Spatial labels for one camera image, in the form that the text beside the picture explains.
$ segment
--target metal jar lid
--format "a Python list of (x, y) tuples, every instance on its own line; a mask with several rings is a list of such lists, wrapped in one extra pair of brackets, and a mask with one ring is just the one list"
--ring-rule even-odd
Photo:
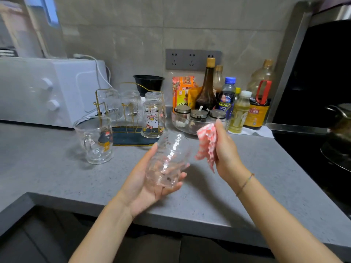
[(227, 112), (222, 110), (210, 110), (210, 116), (213, 118), (225, 119)]
[(174, 111), (179, 114), (188, 114), (191, 111), (191, 108), (188, 105), (178, 105), (174, 108)]
[(208, 114), (207, 111), (191, 110), (190, 116), (198, 119), (204, 119), (207, 117), (207, 114)]

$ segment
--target brown glass bottle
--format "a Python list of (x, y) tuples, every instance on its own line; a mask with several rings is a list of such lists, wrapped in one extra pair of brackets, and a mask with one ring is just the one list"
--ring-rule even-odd
[(218, 104), (216, 96), (213, 93), (213, 73), (215, 62), (215, 58), (207, 58), (204, 84), (202, 85), (202, 90), (195, 101), (195, 109), (199, 109), (203, 106), (203, 110), (212, 110)]

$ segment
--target red bottle handle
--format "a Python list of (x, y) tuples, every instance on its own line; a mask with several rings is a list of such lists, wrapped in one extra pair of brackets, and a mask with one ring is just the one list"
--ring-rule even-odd
[[(263, 96), (262, 96), (262, 99), (261, 101), (259, 100), (258, 96), (259, 96), (259, 93), (260, 93), (260, 90), (261, 90), (261, 86), (262, 86), (262, 83), (263, 82), (267, 82), (266, 84), (266, 87), (263, 91)], [(261, 105), (265, 105), (266, 104), (266, 101), (267, 101), (267, 98), (268, 98), (268, 93), (269, 91), (271, 90), (271, 84), (272, 84), (272, 81), (271, 80), (261, 80), (259, 86), (258, 86), (258, 89), (257, 89), (257, 93), (256, 93), (256, 101), (261, 104)]]

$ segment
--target black pot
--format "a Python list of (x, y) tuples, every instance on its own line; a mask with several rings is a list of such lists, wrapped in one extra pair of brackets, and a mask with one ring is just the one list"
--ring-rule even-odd
[[(142, 85), (150, 91), (160, 91), (162, 87), (164, 77), (161, 76), (149, 76), (149, 75), (136, 75), (133, 76), (137, 84)], [(145, 93), (148, 91), (141, 86), (137, 85), (138, 91), (141, 97), (145, 97)]]

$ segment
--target blue bottle cap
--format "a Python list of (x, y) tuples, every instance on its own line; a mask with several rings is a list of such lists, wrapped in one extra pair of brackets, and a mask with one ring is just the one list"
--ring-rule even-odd
[(225, 83), (226, 84), (235, 84), (235, 81), (236, 81), (236, 78), (234, 78), (234, 77), (226, 77), (225, 78)]

